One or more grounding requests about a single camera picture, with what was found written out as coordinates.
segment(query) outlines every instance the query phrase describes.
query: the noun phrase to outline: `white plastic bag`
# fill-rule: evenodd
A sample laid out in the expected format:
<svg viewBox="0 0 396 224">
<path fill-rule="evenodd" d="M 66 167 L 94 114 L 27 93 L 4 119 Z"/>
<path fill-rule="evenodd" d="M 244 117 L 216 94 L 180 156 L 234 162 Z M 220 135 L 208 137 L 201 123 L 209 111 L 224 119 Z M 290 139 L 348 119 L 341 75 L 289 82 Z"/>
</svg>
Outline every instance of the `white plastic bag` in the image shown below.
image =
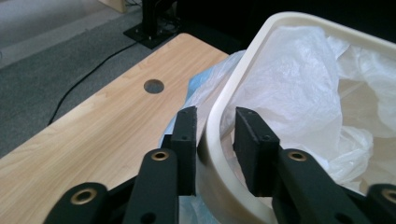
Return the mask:
<svg viewBox="0 0 396 224">
<path fill-rule="evenodd" d="M 198 107 L 198 138 L 244 52 L 230 55 L 191 80 L 183 108 Z M 395 61 L 326 36 L 319 27 L 278 27 L 223 113 L 220 131 L 224 154 L 234 172 L 241 175 L 231 135 L 235 108 L 246 107 L 262 116 L 283 148 L 307 151 L 336 183 L 360 192 L 360 176 L 373 155 L 374 138 L 395 143 L 395 87 Z M 173 122 L 165 133 L 172 132 Z M 386 178 L 383 180 L 396 182 L 387 167 L 370 172 L 375 175 L 379 171 Z M 199 195 L 182 202 L 182 211 L 193 208 L 189 206 L 193 202 L 202 207 L 195 206 L 190 212 L 201 211 L 198 217 L 207 218 L 206 223 L 214 220 Z"/>
</svg>

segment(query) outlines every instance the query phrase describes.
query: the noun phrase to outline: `wooden table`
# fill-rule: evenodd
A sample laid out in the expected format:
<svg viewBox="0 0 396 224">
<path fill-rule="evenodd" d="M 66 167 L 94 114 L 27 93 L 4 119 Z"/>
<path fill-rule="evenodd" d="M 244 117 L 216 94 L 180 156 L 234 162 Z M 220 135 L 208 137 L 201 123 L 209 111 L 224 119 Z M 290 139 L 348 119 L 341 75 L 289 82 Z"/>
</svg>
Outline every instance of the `wooden table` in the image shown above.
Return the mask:
<svg viewBox="0 0 396 224">
<path fill-rule="evenodd" d="M 0 160 L 0 223 L 42 223 L 70 188 L 113 189 L 137 175 L 143 156 L 184 104 L 189 79 L 228 55 L 181 34 Z M 147 93 L 150 79 L 164 84 Z"/>
</svg>

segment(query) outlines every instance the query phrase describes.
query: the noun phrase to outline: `white plastic bin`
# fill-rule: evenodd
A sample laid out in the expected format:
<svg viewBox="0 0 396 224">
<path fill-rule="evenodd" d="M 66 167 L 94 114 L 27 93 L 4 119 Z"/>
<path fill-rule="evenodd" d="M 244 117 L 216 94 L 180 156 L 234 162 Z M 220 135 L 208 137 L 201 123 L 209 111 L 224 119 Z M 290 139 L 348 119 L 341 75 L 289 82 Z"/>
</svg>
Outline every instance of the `white plastic bin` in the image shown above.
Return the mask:
<svg viewBox="0 0 396 224">
<path fill-rule="evenodd" d="M 222 150 L 219 126 L 226 105 L 237 89 L 238 83 L 243 80 L 246 71 L 255 63 L 257 52 L 267 41 L 269 34 L 276 27 L 283 25 L 319 26 L 327 35 L 343 39 L 351 45 L 380 52 L 396 60 L 395 44 L 341 24 L 299 12 L 281 12 L 271 16 L 247 48 L 214 103 L 198 149 L 198 191 L 209 210 L 221 223 L 276 223 L 272 208 L 253 196 L 230 168 Z M 396 139 L 375 139 L 374 142 L 374 155 L 371 160 L 380 162 L 381 169 L 387 171 L 387 175 L 392 175 L 389 179 L 394 180 L 396 152 L 391 149 L 396 146 Z M 362 184 L 369 186 L 381 181 L 384 181 L 384 178 L 378 178 L 378 173 L 371 172 L 369 167 Z"/>
</svg>

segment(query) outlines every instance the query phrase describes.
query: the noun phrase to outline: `gray carpet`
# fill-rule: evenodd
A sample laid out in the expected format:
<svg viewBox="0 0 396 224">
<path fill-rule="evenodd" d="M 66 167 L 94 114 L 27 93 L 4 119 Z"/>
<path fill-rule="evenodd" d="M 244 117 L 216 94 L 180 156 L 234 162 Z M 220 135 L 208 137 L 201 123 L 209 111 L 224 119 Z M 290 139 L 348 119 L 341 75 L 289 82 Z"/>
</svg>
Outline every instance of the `gray carpet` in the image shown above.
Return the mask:
<svg viewBox="0 0 396 224">
<path fill-rule="evenodd" d="M 2 68 L 0 158 L 46 128 L 57 104 L 80 79 L 111 54 L 132 45 L 134 40 L 123 32 L 141 22 L 141 18 L 141 9 L 137 7 L 120 18 Z M 135 44 L 106 61 L 67 95 L 55 119 L 155 49 Z"/>
</svg>

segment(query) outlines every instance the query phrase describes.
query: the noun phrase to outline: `black stand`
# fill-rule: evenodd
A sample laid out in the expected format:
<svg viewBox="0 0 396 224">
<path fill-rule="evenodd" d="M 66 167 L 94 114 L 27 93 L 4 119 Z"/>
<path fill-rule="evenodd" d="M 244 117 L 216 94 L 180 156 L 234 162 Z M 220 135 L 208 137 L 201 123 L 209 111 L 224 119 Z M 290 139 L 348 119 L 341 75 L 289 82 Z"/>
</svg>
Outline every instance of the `black stand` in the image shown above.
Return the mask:
<svg viewBox="0 0 396 224">
<path fill-rule="evenodd" d="M 165 41 L 167 38 L 172 36 L 170 34 L 148 35 L 143 31 L 142 23 L 125 31 L 124 35 L 130 37 L 136 42 L 139 42 L 140 44 L 146 46 L 149 49 L 154 49 L 155 47 L 159 46 L 163 41 Z"/>
<path fill-rule="evenodd" d="M 142 22 L 123 34 L 132 38 L 136 42 L 154 49 L 163 41 L 172 36 L 158 29 L 158 17 L 172 6 L 176 0 L 142 0 Z"/>
</svg>

